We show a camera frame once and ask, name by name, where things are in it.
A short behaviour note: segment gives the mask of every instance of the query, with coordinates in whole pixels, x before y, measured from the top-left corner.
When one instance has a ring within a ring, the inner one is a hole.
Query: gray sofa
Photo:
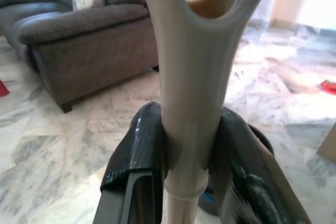
[[[0,31],[66,113],[88,93],[158,65],[145,0],[0,0]]]

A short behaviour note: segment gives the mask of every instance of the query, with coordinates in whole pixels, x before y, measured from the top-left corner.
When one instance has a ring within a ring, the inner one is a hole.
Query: marble floor
[[[92,223],[99,185],[136,111],[160,100],[148,71],[80,99],[63,114],[41,80],[0,37],[0,223]],[[313,223],[336,223],[336,164],[316,150],[336,121],[336,39],[314,29],[250,23],[241,40],[225,105],[268,136],[276,159]],[[166,223],[166,204],[163,223]],[[196,223],[219,223],[198,210]]]

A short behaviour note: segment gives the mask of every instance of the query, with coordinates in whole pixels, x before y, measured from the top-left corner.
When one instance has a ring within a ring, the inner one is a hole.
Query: red object
[[[322,89],[330,94],[336,94],[336,82],[325,80],[321,83]]]
[[[8,89],[6,88],[6,86],[0,80],[0,97],[4,97],[5,95],[8,95],[8,94],[9,94]]]

